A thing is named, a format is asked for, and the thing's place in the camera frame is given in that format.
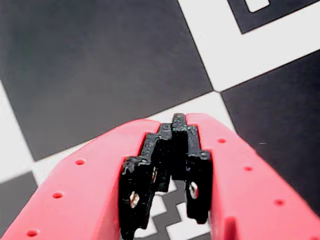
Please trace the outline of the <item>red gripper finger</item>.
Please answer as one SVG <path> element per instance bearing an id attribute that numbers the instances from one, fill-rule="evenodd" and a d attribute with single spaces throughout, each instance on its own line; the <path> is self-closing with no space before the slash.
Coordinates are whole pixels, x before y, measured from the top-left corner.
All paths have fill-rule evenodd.
<path id="1" fill-rule="evenodd" d="M 171 137 L 170 124 L 146 119 L 100 135 L 57 164 L 3 239 L 132 239 L 157 190 L 153 151 Z"/>
<path id="2" fill-rule="evenodd" d="M 186 212 L 214 240 L 317 240 L 320 219 L 241 137 L 213 117 L 177 113 L 186 153 Z"/>

